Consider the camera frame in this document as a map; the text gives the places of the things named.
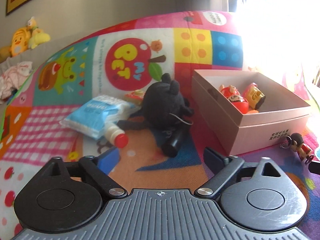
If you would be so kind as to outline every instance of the crosshair symbol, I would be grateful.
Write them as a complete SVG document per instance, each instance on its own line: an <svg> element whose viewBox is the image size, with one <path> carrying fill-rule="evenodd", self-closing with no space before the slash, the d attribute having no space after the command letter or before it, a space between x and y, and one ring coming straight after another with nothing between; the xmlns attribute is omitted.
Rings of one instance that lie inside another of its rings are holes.
<svg viewBox="0 0 320 240"><path fill-rule="evenodd" d="M157 192L156 193L158 196L164 196L164 194L166 194L166 193L164 193L163 191L159 191L159 192Z"/></svg>

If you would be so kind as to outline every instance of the open cardboard box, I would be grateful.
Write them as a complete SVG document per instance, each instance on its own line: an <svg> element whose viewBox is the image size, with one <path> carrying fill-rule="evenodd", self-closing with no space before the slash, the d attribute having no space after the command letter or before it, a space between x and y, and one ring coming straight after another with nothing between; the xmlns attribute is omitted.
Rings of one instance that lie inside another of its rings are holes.
<svg viewBox="0 0 320 240"><path fill-rule="evenodd" d="M256 83L266 96L259 113L241 112L220 92L220 85L235 86L240 93ZM195 70L192 97L228 155L278 144L283 136L301 133L311 106L261 73L233 70Z"/></svg>

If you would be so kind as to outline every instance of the blue square with dots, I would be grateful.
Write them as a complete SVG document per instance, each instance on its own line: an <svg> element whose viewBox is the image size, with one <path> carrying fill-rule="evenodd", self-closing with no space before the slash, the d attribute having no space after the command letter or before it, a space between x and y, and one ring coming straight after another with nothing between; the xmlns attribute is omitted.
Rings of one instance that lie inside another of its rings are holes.
<svg viewBox="0 0 320 240"><path fill-rule="evenodd" d="M221 32L211 32L212 64L242 68L242 40L238 35Z"/></svg>

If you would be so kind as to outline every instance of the yellow square with orange dots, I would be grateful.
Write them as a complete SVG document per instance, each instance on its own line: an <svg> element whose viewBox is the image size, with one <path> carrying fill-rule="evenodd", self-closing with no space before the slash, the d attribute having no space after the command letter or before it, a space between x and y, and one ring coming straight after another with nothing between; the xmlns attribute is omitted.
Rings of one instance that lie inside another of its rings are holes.
<svg viewBox="0 0 320 240"><path fill-rule="evenodd" d="M210 31L174 28L173 32L175 62L212 64L212 38Z"/></svg>

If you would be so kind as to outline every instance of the checkered pattern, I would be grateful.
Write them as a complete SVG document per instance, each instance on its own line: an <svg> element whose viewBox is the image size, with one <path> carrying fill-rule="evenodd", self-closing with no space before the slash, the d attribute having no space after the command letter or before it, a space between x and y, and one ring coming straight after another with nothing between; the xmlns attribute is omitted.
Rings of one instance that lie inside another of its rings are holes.
<svg viewBox="0 0 320 240"><path fill-rule="evenodd" d="M76 132L59 121L79 106L34 107L23 127L3 156L3 160L44 165L53 156L65 158Z"/></svg>

